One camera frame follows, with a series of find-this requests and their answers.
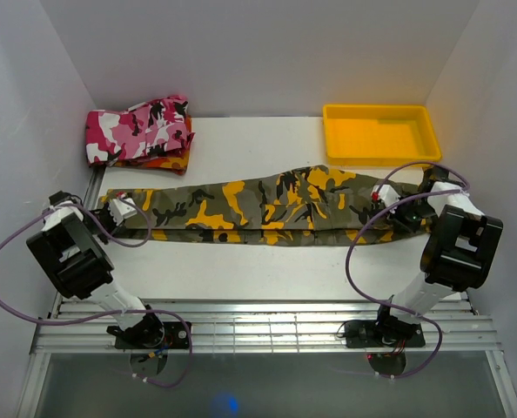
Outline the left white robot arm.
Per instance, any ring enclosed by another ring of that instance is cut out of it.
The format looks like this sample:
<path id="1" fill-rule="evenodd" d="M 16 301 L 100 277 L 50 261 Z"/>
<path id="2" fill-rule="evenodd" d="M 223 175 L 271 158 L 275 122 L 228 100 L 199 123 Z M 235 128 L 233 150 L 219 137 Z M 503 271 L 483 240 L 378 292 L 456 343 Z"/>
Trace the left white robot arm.
<path id="1" fill-rule="evenodd" d="M 134 348 L 158 348 L 165 327 L 141 299 L 112 277 L 114 266 L 103 249 L 125 221 L 140 214 L 133 198 L 121 192 L 100 209 L 83 212 L 82 200 L 68 192 L 50 196 L 44 226 L 26 241 L 52 285 L 65 298 L 88 300 L 116 321 L 107 332 Z"/>

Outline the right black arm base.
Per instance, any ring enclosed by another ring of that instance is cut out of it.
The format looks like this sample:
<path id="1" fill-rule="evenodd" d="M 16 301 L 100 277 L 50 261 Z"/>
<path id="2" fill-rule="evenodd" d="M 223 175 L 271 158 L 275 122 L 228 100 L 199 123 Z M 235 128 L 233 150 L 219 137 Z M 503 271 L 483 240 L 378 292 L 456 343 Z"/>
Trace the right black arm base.
<path id="1" fill-rule="evenodd" d="M 383 325 L 380 320 L 350 320 L 344 324 L 347 348 L 380 348 L 368 352 L 367 360 L 374 372 L 399 376 L 406 369 L 406 349 L 426 345 L 420 325 L 398 322 Z"/>

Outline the olive yellow camouflage trousers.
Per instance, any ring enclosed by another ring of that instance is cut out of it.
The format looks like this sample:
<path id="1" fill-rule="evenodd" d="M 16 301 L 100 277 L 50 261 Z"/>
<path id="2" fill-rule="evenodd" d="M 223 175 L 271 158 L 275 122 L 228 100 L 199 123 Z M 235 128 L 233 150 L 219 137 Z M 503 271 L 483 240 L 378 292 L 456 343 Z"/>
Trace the olive yellow camouflage trousers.
<path id="1" fill-rule="evenodd" d="M 127 189 L 141 209 L 119 239 L 268 246 L 375 245 L 413 232 L 382 217 L 373 200 L 379 179 L 325 165 L 272 176 L 168 189 Z"/>

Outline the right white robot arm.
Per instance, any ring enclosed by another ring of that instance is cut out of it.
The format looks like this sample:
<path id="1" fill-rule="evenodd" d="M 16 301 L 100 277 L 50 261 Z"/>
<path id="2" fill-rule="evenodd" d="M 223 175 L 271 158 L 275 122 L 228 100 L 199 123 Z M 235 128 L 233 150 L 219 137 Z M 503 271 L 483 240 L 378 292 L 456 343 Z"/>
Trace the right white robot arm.
<path id="1" fill-rule="evenodd" d="M 373 200 L 396 205 L 386 216 L 396 231 L 419 233 L 429 228 L 420 257 L 420 273 L 400 293 L 390 297 L 373 323 L 375 340 L 384 345 L 406 343 L 421 336 L 420 317 L 448 296 L 483 285 L 494 260 L 503 223 L 471 201 L 467 183 L 449 178 L 440 166 L 424 171 L 417 193 L 406 201 L 390 185 L 382 185 Z"/>

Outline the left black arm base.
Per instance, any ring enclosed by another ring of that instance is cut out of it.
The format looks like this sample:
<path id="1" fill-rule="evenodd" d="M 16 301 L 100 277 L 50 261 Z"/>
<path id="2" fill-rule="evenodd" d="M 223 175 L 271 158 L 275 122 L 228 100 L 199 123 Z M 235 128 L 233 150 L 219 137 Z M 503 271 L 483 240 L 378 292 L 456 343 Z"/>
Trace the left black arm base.
<path id="1" fill-rule="evenodd" d="M 163 321 L 162 326 L 156 331 L 156 337 L 150 338 L 149 342 L 142 342 L 128 340 L 126 332 L 119 326 L 108 326 L 106 329 L 106 332 L 115 338 L 114 348 L 131 351 L 131 371 L 149 377 L 156 377 L 165 370 L 170 350 L 189 348 L 187 332 L 180 322 Z"/>

